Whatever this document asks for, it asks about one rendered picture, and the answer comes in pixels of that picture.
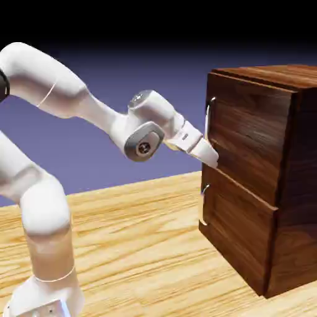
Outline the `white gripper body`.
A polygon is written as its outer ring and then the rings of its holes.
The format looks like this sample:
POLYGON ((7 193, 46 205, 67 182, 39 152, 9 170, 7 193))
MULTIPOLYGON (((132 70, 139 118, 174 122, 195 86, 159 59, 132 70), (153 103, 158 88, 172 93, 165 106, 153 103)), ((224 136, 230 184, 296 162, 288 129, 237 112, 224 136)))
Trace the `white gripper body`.
POLYGON ((219 154, 204 137, 198 141, 189 154, 208 167, 217 168, 218 166, 219 154))

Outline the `dark wood cabinet door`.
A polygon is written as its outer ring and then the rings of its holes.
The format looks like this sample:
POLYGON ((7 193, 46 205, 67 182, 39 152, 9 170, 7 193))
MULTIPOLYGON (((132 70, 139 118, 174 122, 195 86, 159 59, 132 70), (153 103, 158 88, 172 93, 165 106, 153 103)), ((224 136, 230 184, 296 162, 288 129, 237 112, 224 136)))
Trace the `dark wood cabinet door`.
POLYGON ((218 168, 274 206, 293 90, 212 72, 209 139, 218 168))
POLYGON ((202 167, 201 188, 201 233, 258 295, 264 295, 277 208, 207 165, 202 167))

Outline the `dark wood cabinet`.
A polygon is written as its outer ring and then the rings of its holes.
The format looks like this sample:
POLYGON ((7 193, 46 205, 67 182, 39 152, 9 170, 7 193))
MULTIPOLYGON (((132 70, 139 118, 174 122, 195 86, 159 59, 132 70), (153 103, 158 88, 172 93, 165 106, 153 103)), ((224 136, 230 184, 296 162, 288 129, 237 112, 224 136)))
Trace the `dark wood cabinet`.
POLYGON ((277 189, 266 298, 317 280, 317 66, 218 68, 210 73, 293 90, 277 189))

